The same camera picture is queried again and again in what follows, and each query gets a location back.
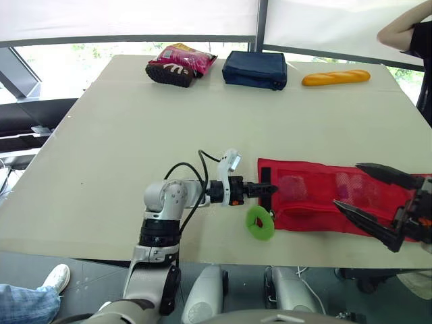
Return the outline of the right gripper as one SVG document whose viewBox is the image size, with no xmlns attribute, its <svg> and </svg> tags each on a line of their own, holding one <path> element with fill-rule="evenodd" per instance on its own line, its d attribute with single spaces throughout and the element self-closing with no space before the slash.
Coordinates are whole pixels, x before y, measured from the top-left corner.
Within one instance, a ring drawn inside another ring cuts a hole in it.
<svg viewBox="0 0 432 324">
<path fill-rule="evenodd" d="M 431 243 L 431 176 L 411 175 L 378 163 L 357 163 L 356 168 L 386 184 L 394 184 L 414 195 L 399 207 L 392 225 L 377 222 L 377 218 L 358 207 L 334 200 L 337 209 L 357 228 L 382 242 L 390 251 L 399 252 L 406 238 L 414 242 Z"/>
</svg>

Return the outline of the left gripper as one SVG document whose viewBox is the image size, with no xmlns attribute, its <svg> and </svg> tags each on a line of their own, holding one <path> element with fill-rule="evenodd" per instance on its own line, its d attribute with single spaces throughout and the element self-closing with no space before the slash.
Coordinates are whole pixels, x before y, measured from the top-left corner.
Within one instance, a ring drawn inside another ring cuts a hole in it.
<svg viewBox="0 0 432 324">
<path fill-rule="evenodd" d="M 238 206 L 244 204 L 244 196 L 248 195 L 249 187 L 252 185 L 251 182 L 245 182 L 242 176 L 230 176 L 229 177 L 229 205 Z"/>
</svg>

